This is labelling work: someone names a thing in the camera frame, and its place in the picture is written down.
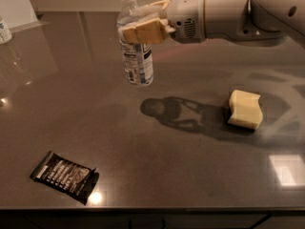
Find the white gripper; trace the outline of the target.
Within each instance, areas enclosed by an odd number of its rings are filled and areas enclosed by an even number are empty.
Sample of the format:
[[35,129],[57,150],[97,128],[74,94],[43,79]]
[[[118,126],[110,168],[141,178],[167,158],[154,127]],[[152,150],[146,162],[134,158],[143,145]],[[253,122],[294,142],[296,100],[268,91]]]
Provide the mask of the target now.
[[129,23],[118,29],[119,37],[129,44],[159,44],[170,35],[181,44],[201,43],[204,32],[205,0],[160,0],[136,9],[139,17],[157,16]]

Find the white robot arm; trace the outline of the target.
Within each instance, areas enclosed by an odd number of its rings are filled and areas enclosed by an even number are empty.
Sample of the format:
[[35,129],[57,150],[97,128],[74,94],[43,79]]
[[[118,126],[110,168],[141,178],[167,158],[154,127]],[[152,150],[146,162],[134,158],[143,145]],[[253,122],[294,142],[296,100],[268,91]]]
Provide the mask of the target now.
[[161,0],[132,10],[118,34],[131,44],[206,39],[272,47],[285,38],[305,45],[305,0]]

